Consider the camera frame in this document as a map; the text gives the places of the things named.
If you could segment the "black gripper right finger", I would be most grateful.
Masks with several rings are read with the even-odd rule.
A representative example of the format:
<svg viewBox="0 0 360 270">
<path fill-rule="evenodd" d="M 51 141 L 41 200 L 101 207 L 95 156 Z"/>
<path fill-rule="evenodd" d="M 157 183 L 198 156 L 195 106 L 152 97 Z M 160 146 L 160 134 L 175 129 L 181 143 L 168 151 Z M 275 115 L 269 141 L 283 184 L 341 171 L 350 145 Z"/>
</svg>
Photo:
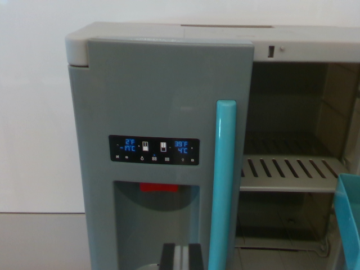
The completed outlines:
<svg viewBox="0 0 360 270">
<path fill-rule="evenodd" d="M 188 246 L 188 269 L 204 270 L 201 245 L 198 243 L 189 244 Z"/>
</svg>

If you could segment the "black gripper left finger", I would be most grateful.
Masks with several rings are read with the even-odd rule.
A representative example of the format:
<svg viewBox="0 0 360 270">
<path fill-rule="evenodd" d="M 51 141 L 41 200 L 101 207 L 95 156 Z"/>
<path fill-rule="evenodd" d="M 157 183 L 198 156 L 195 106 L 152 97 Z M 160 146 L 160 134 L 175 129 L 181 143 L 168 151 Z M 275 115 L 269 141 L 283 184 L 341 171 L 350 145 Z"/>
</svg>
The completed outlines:
<svg viewBox="0 0 360 270">
<path fill-rule="evenodd" d="M 163 245 L 159 270 L 173 270 L 175 247 L 175 243 L 166 243 Z"/>
</svg>

